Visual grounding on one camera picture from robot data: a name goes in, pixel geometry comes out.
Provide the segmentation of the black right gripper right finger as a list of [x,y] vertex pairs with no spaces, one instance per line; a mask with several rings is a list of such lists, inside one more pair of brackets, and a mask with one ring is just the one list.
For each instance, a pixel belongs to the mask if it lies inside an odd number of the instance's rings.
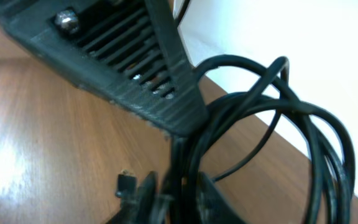
[[204,172],[198,174],[196,204],[202,224],[246,224]]

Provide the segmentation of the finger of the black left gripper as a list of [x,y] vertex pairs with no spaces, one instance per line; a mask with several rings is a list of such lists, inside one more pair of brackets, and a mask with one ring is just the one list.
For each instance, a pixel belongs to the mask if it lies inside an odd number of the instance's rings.
[[170,133],[208,118],[167,1],[0,0],[0,27],[77,88]]

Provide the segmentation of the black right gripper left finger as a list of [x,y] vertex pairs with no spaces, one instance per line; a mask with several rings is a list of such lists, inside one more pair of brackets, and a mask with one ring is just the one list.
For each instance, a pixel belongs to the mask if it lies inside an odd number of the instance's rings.
[[119,174],[115,196],[121,200],[120,208],[105,224],[160,223],[158,217],[152,216],[157,202],[157,179],[156,171],[151,171],[137,185],[135,176]]

